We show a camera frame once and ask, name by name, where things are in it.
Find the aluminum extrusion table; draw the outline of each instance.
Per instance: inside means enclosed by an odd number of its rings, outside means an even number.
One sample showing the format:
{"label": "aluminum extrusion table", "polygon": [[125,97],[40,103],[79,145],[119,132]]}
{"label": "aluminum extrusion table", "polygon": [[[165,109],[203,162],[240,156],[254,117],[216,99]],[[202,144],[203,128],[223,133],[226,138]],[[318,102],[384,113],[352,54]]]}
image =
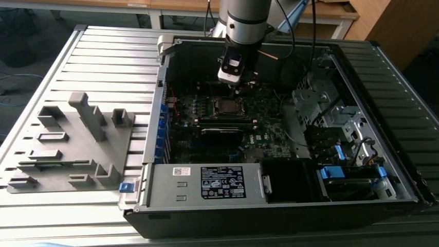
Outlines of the aluminum extrusion table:
{"label": "aluminum extrusion table", "polygon": [[[25,107],[20,119],[0,147],[0,246],[52,242],[75,246],[112,245],[232,245],[255,246],[268,243],[319,241],[326,246],[367,245],[386,246],[395,243],[438,241],[439,215],[432,208],[423,214],[392,218],[363,229],[339,232],[299,233],[288,236],[251,236],[207,239],[143,239],[123,218],[119,210],[117,191],[25,193],[7,192],[9,177],[16,162],[7,160],[11,152],[27,148],[35,136],[36,113],[43,105],[67,107],[72,91],[84,91],[89,101],[101,111],[124,108],[136,114],[124,177],[136,177],[141,172],[141,154],[148,130],[151,102],[159,62],[156,43],[161,34],[202,36],[200,32],[147,30],[133,28],[85,27],[73,31],[51,67],[45,79]],[[394,126],[419,128],[419,134],[407,137],[407,147],[418,150],[435,117],[423,105],[407,81],[394,69],[379,47],[364,42],[332,41],[339,44],[363,80],[371,95],[387,109]],[[406,109],[402,102],[418,108]],[[424,114],[430,121],[423,126],[407,121]],[[428,186],[439,193],[439,150],[430,150],[418,157]]]}

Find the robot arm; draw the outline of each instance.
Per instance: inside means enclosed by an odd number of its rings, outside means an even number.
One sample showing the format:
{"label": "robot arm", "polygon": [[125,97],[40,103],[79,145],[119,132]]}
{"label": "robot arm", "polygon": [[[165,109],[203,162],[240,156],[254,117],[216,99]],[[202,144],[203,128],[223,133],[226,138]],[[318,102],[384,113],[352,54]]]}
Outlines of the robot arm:
{"label": "robot arm", "polygon": [[254,70],[258,49],[264,37],[270,6],[271,0],[227,2],[227,50],[218,78],[230,85],[239,85],[244,69]]}
{"label": "robot arm", "polygon": [[[288,21],[296,26],[308,0],[279,0]],[[219,22],[214,36],[226,38],[226,55],[218,72],[222,82],[238,86],[244,70],[255,71],[258,50],[264,39],[267,23],[290,32],[280,8],[272,0],[222,0]]]}

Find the blue tab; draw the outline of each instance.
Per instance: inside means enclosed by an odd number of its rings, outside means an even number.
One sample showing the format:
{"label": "blue tab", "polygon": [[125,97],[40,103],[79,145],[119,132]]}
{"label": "blue tab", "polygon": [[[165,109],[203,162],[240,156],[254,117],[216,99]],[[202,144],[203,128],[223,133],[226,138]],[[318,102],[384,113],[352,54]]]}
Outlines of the blue tab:
{"label": "blue tab", "polygon": [[157,130],[157,136],[159,137],[164,137],[164,134],[165,134],[165,130],[164,129],[159,129]]}
{"label": "blue tab", "polygon": [[343,179],[344,172],[342,166],[326,166],[320,169],[320,175],[323,179]]}
{"label": "blue tab", "polygon": [[346,160],[346,156],[343,154],[343,150],[342,150],[340,145],[335,145],[335,149],[336,149],[336,152],[338,152],[338,157],[340,158],[342,161],[344,161]]}
{"label": "blue tab", "polygon": [[384,167],[378,167],[378,173],[379,173],[382,178],[387,176],[387,172],[386,172]]}
{"label": "blue tab", "polygon": [[160,128],[164,128],[165,127],[165,121],[164,121],[164,119],[160,119],[159,120],[159,127]]}
{"label": "blue tab", "polygon": [[161,105],[161,107],[160,107],[160,110],[163,111],[163,112],[167,112],[167,110],[168,110],[168,107],[167,107],[167,105]]}
{"label": "blue tab", "polygon": [[163,157],[163,148],[156,148],[155,156],[156,157]]}
{"label": "blue tab", "polygon": [[163,148],[163,145],[164,145],[164,139],[157,138],[157,140],[156,140],[156,147]]}
{"label": "blue tab", "polygon": [[119,192],[120,193],[133,193],[135,192],[135,184],[133,183],[120,183]]}

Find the wooden cabinet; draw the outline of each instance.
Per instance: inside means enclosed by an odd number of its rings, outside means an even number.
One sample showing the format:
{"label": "wooden cabinet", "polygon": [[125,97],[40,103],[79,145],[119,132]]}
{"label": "wooden cabinet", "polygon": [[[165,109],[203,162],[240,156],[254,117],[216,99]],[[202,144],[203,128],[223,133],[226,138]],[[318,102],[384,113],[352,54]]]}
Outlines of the wooden cabinet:
{"label": "wooden cabinet", "polygon": [[347,40],[378,41],[403,70],[439,32],[439,0],[351,0],[360,15]]}

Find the blue cable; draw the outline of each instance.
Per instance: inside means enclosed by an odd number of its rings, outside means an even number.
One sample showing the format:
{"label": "blue cable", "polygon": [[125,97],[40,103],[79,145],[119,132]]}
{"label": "blue cable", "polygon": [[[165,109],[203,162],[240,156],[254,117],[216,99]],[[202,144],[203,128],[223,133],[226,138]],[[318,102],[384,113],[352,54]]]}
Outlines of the blue cable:
{"label": "blue cable", "polygon": [[23,107],[25,106],[27,104],[4,104],[4,103],[0,103],[0,105],[5,106],[5,107]]}
{"label": "blue cable", "polygon": [[41,80],[44,79],[44,77],[40,76],[40,75],[33,75],[33,74],[15,74],[15,75],[7,75],[7,76],[3,76],[3,77],[0,78],[0,80],[7,79],[7,78],[13,77],[13,76],[35,76],[35,77],[40,78]]}
{"label": "blue cable", "polygon": [[[13,76],[33,76],[33,77],[40,78],[41,80],[44,79],[43,76],[40,76],[40,75],[33,75],[33,74],[15,74],[15,75],[5,74],[5,75],[7,75],[7,76],[3,76],[3,77],[0,78],[0,80],[7,79],[7,78],[13,77]],[[0,103],[0,105],[3,105],[3,106],[5,106],[5,107],[23,107],[23,106],[25,106],[27,104],[4,104],[4,103]]]}

